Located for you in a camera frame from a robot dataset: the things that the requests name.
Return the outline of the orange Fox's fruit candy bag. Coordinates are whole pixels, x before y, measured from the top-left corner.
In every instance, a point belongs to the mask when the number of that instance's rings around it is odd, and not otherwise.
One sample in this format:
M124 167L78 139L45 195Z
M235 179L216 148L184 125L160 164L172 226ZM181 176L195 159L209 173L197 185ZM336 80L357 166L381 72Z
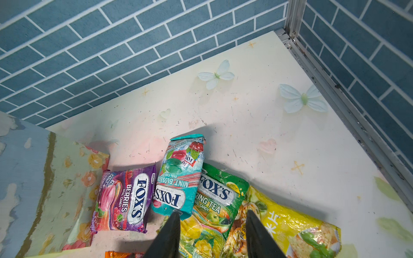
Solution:
M105 252L105 258L143 258L144 253Z

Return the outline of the yellow-green snack packet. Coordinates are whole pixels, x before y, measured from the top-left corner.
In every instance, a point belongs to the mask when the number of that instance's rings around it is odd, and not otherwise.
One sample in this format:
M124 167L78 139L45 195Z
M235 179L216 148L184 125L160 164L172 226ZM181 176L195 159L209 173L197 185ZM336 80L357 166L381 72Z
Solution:
M334 258L341 229L282 206L250 186L223 247L222 258L247 258L247 212L253 211L288 258Z

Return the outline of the floral paper gift bag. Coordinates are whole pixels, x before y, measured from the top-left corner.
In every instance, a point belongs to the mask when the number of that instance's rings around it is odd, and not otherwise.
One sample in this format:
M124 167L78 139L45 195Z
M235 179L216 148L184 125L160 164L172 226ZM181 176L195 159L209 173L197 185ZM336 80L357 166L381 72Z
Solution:
M89 247L109 156L1 113L1 257Z

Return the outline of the teal Fox's candy bag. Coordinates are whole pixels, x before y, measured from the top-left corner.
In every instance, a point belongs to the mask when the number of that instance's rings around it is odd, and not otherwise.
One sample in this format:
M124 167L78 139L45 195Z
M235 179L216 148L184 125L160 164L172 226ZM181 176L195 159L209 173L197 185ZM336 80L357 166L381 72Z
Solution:
M201 134L171 139L162 159L152 210L163 216L177 211L191 216L204 163L205 138Z

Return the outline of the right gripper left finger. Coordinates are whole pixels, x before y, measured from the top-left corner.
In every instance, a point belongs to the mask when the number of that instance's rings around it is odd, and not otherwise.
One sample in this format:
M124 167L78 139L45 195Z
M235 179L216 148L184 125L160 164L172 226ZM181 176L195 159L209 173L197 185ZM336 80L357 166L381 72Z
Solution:
M170 216L143 258L179 258L180 214L175 211Z

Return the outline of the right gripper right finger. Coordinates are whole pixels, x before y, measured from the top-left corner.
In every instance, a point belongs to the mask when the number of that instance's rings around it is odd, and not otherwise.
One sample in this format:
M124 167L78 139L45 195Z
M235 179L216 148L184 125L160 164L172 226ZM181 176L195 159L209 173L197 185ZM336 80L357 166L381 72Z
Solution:
M247 212L246 244L249 258L286 258L252 210Z

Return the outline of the purple Fox's Berries candy bag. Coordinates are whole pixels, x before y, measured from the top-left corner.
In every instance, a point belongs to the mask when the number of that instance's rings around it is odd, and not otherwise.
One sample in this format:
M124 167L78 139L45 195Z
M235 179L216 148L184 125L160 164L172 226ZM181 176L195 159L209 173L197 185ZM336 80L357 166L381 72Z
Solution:
M156 179L155 164L117 172L105 171L92 215L91 232L146 233Z

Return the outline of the green Fox's Spring Tea candy bag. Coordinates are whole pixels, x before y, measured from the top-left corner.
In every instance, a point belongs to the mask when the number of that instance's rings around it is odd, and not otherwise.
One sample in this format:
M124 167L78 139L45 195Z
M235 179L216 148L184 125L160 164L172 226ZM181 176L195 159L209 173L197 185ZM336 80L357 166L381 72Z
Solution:
M191 215L182 215L179 252L185 258L220 258L249 183L204 163Z

